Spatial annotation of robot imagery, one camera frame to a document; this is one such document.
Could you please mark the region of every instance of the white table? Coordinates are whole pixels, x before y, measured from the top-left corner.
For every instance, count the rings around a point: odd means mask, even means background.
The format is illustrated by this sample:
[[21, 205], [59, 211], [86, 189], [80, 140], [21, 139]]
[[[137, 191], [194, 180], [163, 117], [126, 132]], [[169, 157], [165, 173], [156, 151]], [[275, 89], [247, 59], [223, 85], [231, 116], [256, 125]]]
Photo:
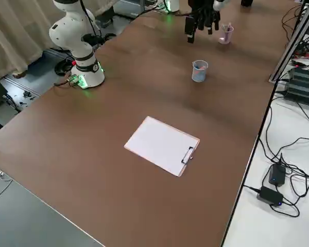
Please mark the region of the white table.
[[[281, 98], [273, 101], [271, 106], [273, 118], [268, 131], [268, 142], [274, 153], [298, 137], [309, 138], [309, 120], [294, 102]], [[303, 104], [301, 106], [309, 116], [309, 106]], [[269, 118], [270, 114], [266, 118], [261, 134], [264, 144]], [[283, 150], [284, 158], [309, 175], [309, 142], [302, 140], [298, 143]], [[245, 185], [260, 188], [262, 179], [271, 164], [265, 157], [261, 144], [258, 143]], [[295, 182], [295, 185], [299, 193], [304, 192], [304, 180]], [[265, 186], [274, 189], [274, 186], [268, 183], [268, 177], [265, 180]], [[297, 197], [291, 190], [288, 178], [286, 178], [285, 185], [279, 190], [290, 201], [295, 202]], [[298, 218], [278, 214], [271, 210], [268, 204], [259, 201], [254, 191], [243, 187], [223, 246], [309, 247], [309, 192], [305, 198], [300, 199], [297, 206], [300, 210]], [[295, 214], [291, 207], [283, 205], [281, 209], [283, 208], [286, 209], [284, 212]]]

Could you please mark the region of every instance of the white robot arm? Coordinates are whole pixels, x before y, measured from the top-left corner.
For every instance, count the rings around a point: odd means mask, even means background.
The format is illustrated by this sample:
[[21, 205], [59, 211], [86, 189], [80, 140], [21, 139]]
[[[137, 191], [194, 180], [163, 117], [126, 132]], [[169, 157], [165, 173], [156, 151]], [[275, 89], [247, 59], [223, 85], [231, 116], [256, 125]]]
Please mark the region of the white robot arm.
[[225, 0], [223, 2], [219, 2], [217, 0], [214, 1], [213, 4], [213, 9], [215, 11], [220, 11], [226, 4], [228, 4], [230, 2], [230, 0]]
[[76, 65], [71, 70], [74, 82], [83, 89], [102, 84], [105, 77], [93, 47], [82, 41], [85, 34], [93, 32], [92, 25], [98, 30], [94, 15], [79, 0], [53, 1], [58, 9], [66, 12], [66, 16], [53, 24], [49, 36], [57, 46], [70, 50], [74, 57]]

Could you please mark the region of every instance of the black electronic device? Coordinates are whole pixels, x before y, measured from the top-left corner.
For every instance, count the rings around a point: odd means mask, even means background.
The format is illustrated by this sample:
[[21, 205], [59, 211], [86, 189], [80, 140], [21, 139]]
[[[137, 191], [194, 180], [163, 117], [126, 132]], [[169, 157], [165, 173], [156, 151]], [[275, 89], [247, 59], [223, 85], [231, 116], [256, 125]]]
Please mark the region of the black electronic device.
[[270, 168], [269, 183], [280, 187], [285, 184], [286, 168], [278, 163], [273, 164]]
[[242, 5], [243, 7], [251, 7], [251, 6], [252, 6], [252, 3], [253, 3], [253, 0], [242, 0], [241, 5]]
[[262, 186], [260, 192], [257, 194], [257, 199], [265, 202], [271, 206], [278, 207], [283, 204], [283, 195], [279, 192]]
[[187, 35], [187, 41], [193, 43], [195, 41], [195, 32], [197, 29], [207, 29], [209, 35], [213, 34], [214, 29], [219, 29], [221, 15], [219, 11], [213, 8], [214, 0], [188, 0], [191, 7], [191, 13], [185, 18], [184, 33]]
[[309, 104], [309, 70], [293, 68], [285, 85], [285, 98]]

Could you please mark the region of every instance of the plastic cup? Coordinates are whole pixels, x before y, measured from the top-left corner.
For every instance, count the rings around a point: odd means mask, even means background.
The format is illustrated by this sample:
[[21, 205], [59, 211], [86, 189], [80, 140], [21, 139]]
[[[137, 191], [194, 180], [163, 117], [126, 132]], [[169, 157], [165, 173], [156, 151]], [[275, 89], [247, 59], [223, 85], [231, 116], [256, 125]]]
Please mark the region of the plastic cup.
[[206, 78], [206, 69], [208, 68], [208, 63], [203, 60], [196, 60], [192, 63], [192, 79], [195, 82], [203, 82]]
[[229, 44], [231, 41], [232, 33], [233, 33], [233, 26], [222, 25], [222, 37], [218, 39], [220, 44], [226, 45]]

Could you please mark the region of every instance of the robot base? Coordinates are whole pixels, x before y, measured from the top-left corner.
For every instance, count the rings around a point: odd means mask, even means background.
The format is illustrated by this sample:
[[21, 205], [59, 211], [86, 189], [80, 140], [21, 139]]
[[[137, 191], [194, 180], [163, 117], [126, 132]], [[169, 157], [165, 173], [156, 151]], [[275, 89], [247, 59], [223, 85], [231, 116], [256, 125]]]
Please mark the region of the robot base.
[[94, 72], [82, 72], [74, 66], [71, 70], [71, 76], [77, 76], [78, 82], [77, 85], [82, 89], [86, 89], [89, 87], [99, 86], [104, 81], [104, 73], [102, 68], [99, 65], [99, 69]]

